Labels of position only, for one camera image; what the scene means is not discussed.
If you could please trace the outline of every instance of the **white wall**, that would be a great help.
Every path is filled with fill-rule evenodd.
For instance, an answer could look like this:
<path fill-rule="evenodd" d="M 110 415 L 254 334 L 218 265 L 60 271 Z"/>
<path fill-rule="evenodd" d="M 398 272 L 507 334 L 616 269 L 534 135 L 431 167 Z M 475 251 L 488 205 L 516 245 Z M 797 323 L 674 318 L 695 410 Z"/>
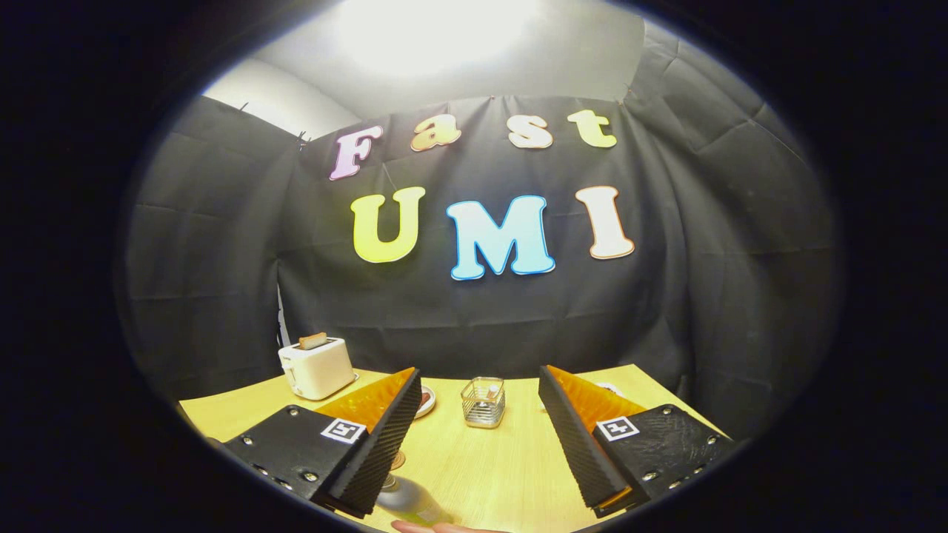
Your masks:
<path fill-rule="evenodd" d="M 313 85 L 272 64 L 247 59 L 205 89 L 204 96 L 221 101 L 304 138 L 319 138 L 360 118 Z"/>

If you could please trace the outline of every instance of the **pink letter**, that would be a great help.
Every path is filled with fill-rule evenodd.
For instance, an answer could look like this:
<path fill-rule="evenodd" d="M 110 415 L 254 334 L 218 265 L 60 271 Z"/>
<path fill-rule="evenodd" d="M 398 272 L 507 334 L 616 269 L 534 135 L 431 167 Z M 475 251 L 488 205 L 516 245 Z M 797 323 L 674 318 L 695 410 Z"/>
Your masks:
<path fill-rule="evenodd" d="M 372 139 L 382 137 L 382 126 L 373 126 L 367 130 L 344 135 L 337 139 L 339 143 L 339 156 L 336 159 L 336 169 L 329 175 L 329 179 L 340 179 L 350 175 L 356 175 L 359 166 L 356 165 L 356 157 L 364 161 L 372 149 Z"/>

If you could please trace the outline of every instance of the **yellow letter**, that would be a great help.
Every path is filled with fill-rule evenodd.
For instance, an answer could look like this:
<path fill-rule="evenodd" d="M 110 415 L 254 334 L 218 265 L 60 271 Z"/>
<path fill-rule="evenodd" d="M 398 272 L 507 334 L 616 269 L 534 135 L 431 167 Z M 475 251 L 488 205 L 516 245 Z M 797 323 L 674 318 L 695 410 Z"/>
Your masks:
<path fill-rule="evenodd" d="M 546 120 L 540 117 L 514 115 L 507 119 L 510 133 L 507 138 L 518 148 L 546 148 L 553 144 L 553 136 L 544 130 Z"/>
<path fill-rule="evenodd" d="M 411 149 L 415 152 L 450 144 L 461 136 L 454 115 L 437 115 L 422 120 L 415 126 L 415 133 L 418 135 L 411 140 Z"/>
<path fill-rule="evenodd" d="M 398 217 L 398 236 L 388 243 L 378 240 L 378 208 L 385 203 L 385 196 L 371 194 L 357 198 L 351 206 L 355 213 L 355 253 L 369 263 L 390 263 L 408 255 L 418 242 L 418 200 L 424 195 L 424 187 L 408 187 L 392 195 L 401 211 Z"/>
<path fill-rule="evenodd" d="M 609 119 L 597 117 L 596 114 L 589 109 L 583 109 L 578 113 L 573 113 L 567 117 L 566 120 L 576 123 L 576 126 L 579 128 L 579 136 L 586 141 L 586 144 L 597 148 L 611 148 L 615 146 L 615 136 L 602 135 L 602 128 L 600 127 L 609 125 Z"/>

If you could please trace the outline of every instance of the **ceiling light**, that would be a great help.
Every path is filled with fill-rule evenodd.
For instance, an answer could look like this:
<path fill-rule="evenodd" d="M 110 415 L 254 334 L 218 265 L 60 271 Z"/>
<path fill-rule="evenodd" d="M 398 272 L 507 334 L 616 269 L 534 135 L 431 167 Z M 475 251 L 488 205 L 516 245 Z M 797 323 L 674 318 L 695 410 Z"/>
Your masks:
<path fill-rule="evenodd" d="M 348 0 L 339 29 L 355 63 L 417 76 L 496 59 L 521 37 L 535 6 L 536 0 Z"/>

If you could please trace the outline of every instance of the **bottle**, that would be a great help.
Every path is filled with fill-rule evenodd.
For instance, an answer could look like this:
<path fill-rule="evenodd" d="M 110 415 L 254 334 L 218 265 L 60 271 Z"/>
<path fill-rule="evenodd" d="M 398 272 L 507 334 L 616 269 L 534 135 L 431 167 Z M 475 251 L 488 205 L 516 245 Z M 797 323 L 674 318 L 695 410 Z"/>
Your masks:
<path fill-rule="evenodd" d="M 375 504 L 399 519 L 415 524 L 432 526 L 453 522 L 451 516 L 434 501 L 424 487 L 410 479 L 391 474 L 385 479 Z"/>

